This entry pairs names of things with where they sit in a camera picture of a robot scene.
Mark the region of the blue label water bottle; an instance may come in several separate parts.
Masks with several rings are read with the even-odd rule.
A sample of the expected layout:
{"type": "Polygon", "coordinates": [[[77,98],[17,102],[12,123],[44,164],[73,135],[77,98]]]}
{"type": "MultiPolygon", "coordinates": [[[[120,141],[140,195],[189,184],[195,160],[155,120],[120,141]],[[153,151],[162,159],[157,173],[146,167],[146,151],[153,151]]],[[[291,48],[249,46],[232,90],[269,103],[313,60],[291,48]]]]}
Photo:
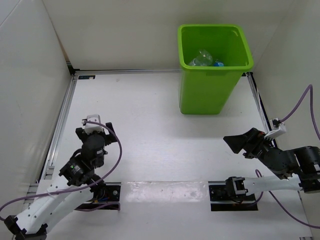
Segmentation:
{"type": "Polygon", "coordinates": [[[224,67],[224,63],[218,59],[216,59],[214,62],[213,62],[213,67],[224,67]]]}

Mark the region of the clear crinkled plastic bottle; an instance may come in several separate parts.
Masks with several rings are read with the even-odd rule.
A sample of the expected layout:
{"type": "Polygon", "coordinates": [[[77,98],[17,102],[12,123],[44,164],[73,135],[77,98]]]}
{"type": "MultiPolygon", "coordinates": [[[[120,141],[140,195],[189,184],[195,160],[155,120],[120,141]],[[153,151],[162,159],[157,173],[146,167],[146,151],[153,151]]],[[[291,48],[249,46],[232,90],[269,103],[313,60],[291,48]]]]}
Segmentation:
{"type": "Polygon", "coordinates": [[[200,49],[197,56],[188,64],[191,67],[209,67],[213,64],[212,55],[205,49],[200,49]]]}

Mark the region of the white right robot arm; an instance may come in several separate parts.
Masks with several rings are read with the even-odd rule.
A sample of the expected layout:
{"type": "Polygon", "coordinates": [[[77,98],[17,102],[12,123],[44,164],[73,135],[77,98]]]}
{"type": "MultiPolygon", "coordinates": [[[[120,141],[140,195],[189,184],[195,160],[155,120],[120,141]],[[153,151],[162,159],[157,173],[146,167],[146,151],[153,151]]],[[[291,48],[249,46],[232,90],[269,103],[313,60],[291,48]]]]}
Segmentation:
{"type": "Polygon", "coordinates": [[[246,159],[258,159],[273,174],[260,178],[229,177],[224,188],[227,198],[236,200],[275,190],[304,193],[320,191],[320,149],[317,146],[304,146],[281,150],[273,146],[273,139],[284,133],[285,127],[279,126],[268,133],[252,128],[240,135],[223,137],[233,153],[244,151],[246,159]]]}

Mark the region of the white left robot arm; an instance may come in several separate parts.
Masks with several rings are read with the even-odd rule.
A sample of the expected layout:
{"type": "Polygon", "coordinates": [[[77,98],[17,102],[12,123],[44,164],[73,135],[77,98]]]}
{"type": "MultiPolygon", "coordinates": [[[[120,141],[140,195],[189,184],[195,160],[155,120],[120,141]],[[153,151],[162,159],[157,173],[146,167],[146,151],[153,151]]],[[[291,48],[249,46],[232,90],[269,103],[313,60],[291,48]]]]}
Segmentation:
{"type": "Polygon", "coordinates": [[[116,185],[104,181],[120,161],[104,176],[95,170],[105,163],[105,147],[112,143],[121,146],[121,142],[110,122],[102,124],[85,118],[82,124],[75,130],[81,147],[73,152],[46,192],[16,198],[1,206],[4,209],[21,200],[34,200],[17,215],[0,219],[17,240],[46,239],[53,227],[73,211],[120,210],[119,198],[113,194],[116,185]]]}

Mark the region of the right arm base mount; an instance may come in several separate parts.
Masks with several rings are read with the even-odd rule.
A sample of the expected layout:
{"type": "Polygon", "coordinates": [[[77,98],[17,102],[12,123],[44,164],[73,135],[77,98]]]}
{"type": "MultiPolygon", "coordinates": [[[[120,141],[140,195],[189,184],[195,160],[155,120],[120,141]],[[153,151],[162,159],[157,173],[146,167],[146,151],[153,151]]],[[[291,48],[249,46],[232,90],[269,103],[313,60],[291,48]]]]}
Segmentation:
{"type": "Polygon", "coordinates": [[[258,211],[256,197],[252,195],[229,196],[223,181],[209,181],[209,201],[212,212],[258,211]]]}

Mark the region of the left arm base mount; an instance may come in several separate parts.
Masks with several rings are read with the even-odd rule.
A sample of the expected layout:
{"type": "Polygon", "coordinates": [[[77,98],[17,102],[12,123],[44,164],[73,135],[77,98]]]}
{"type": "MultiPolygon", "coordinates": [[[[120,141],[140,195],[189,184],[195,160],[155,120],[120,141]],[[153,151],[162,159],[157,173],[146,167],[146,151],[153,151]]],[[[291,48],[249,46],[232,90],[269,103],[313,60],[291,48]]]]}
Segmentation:
{"type": "Polygon", "coordinates": [[[93,194],[93,197],[79,205],[75,210],[79,212],[93,212],[96,210],[120,211],[121,182],[107,182],[102,190],[93,194]]]}

